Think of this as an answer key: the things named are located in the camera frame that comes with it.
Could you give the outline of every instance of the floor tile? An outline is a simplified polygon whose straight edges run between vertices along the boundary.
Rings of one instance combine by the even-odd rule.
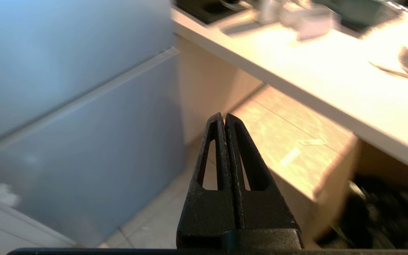
[[[243,121],[243,124],[245,124],[245,127],[249,131],[251,126],[253,126],[253,124],[256,123],[268,111],[269,110],[262,106],[260,103],[249,98],[239,107],[234,109],[231,113],[232,115],[241,119]]]
[[[146,205],[137,215],[120,229],[125,236],[132,235],[135,231],[146,224],[155,214],[160,211],[164,205],[172,201],[183,189],[188,189],[191,175],[193,174],[194,165],[198,152],[194,148],[187,151],[187,163],[183,172],[177,176],[163,192],[160,193],[152,202]]]
[[[196,161],[196,154],[188,157],[189,161]],[[188,192],[191,175],[183,175],[177,179],[181,182],[182,190],[177,196],[164,204],[152,218],[138,228],[128,239],[135,248],[175,249],[175,236],[183,203]],[[217,189],[216,166],[207,161],[203,187],[209,190]]]
[[[199,151],[201,148],[201,143],[202,143],[203,137],[199,137],[196,139],[194,142],[192,142],[191,146],[195,148],[196,150]],[[211,141],[209,145],[209,153],[207,154],[207,159],[214,163],[215,165],[217,164],[217,148],[215,147],[215,141]]]
[[[163,206],[149,222],[129,237],[135,248],[175,249],[176,231],[182,213],[186,190]]]
[[[98,246],[97,246],[97,248],[99,248],[99,249],[108,249],[108,248],[110,248],[106,243],[101,243],[101,244],[99,244]]]
[[[103,242],[103,244],[100,245],[107,246],[108,248],[116,248],[118,245],[126,241],[126,237],[122,234],[122,232],[120,232],[119,229],[117,229]]]
[[[353,140],[353,133],[343,126],[271,86],[262,88],[253,99],[335,152],[343,153]]]
[[[274,113],[265,114],[250,130],[267,166],[309,198],[339,155],[324,145],[303,145],[312,139]]]
[[[125,240],[120,245],[118,245],[117,248],[120,248],[120,249],[129,249],[129,248],[133,249],[133,246],[127,240]]]

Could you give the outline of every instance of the white sticker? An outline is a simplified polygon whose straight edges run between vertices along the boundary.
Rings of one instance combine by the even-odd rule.
[[[295,147],[280,161],[280,165],[288,166],[292,161],[294,161],[294,159],[298,157],[298,155],[300,155],[300,153],[301,151],[297,147]]]
[[[307,139],[307,140],[298,140],[301,145],[325,145],[326,143],[321,139]]]
[[[327,34],[339,20],[337,14],[325,6],[306,10],[306,12],[306,15],[294,25],[299,41],[314,39]]]
[[[10,207],[16,207],[20,204],[19,195],[13,194],[8,184],[0,183],[0,202]]]

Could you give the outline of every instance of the refrigerator door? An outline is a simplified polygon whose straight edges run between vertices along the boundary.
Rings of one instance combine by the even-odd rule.
[[[0,0],[0,136],[172,40],[170,0]]]
[[[94,246],[183,168],[177,50],[0,142],[0,183],[16,210]]]

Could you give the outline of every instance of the refrigerator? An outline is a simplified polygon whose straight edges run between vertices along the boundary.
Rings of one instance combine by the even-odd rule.
[[[0,187],[84,246],[183,169],[170,0],[0,0]]]

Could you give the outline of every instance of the kitchen counter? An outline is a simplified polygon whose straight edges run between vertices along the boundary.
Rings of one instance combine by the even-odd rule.
[[[209,26],[181,10],[172,18],[181,37],[408,164],[408,79],[369,64],[362,41],[332,30],[299,43],[280,24],[256,24],[252,10]]]

